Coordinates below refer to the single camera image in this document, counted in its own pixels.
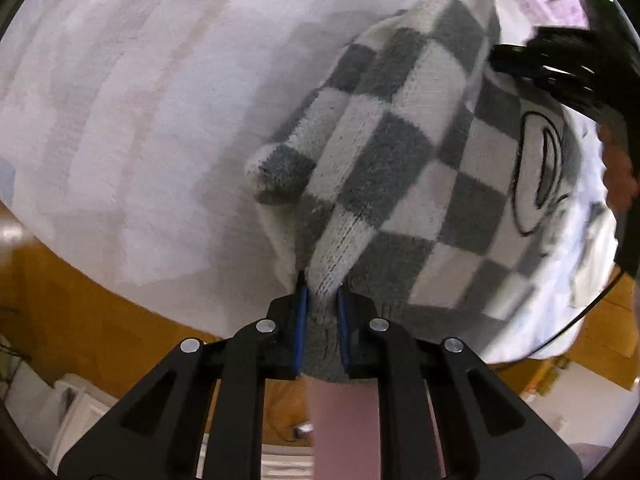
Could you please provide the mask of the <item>person right hand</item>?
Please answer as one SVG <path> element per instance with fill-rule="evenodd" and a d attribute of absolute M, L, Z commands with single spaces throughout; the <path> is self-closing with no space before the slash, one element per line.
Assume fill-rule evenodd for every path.
<path fill-rule="evenodd" d="M 634 177 L 630 158 L 615 143 L 612 131 L 607 126 L 600 126 L 598 135 L 605 166 L 603 183 L 606 187 L 606 202 L 612 211 L 620 214 L 628 211 L 638 197 L 639 181 Z"/>

